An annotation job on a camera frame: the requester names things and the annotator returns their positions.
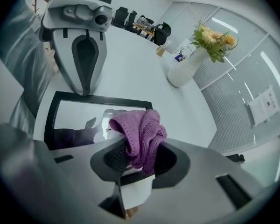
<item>purple towel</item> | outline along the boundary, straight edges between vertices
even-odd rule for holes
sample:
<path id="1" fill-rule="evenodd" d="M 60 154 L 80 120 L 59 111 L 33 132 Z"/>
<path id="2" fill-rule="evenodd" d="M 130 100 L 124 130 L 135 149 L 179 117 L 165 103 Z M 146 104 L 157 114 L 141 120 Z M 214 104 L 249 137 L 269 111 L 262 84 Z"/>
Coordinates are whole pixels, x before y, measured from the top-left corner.
<path id="1" fill-rule="evenodd" d="M 126 153 L 132 157 L 133 167 L 143 167 L 144 174 L 151 174 L 158 146 L 167 137 L 165 128 L 160 125 L 159 113 L 132 110 L 113 117 L 109 123 L 113 130 L 126 136 L 129 142 Z"/>

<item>white vase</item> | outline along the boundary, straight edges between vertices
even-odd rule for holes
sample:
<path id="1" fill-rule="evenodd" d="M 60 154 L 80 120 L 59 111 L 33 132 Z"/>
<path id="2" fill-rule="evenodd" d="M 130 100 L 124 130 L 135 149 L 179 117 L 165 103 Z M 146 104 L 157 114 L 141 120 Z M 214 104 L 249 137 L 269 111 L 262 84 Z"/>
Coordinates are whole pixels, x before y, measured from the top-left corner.
<path id="1" fill-rule="evenodd" d="M 167 79 L 176 88 L 182 87 L 190 81 L 199 66 L 210 57 L 203 47 L 199 47 L 189 58 L 170 68 Z"/>

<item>white table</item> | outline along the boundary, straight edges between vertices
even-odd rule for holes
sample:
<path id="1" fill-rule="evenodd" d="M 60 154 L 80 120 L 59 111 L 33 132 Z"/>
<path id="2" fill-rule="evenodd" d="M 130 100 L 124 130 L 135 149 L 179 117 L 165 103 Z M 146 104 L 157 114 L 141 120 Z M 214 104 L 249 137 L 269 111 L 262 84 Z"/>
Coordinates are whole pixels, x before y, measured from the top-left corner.
<path id="1" fill-rule="evenodd" d="M 107 58 L 93 95 L 150 101 L 161 116 L 168 137 L 208 147 L 217 127 L 208 104 L 192 79 L 174 88 L 166 79 L 171 54 L 156 55 L 157 46 L 131 32 L 111 26 L 106 32 Z M 34 128 L 34 139 L 42 140 L 49 108 L 56 91 L 72 92 L 57 73 L 43 96 Z"/>

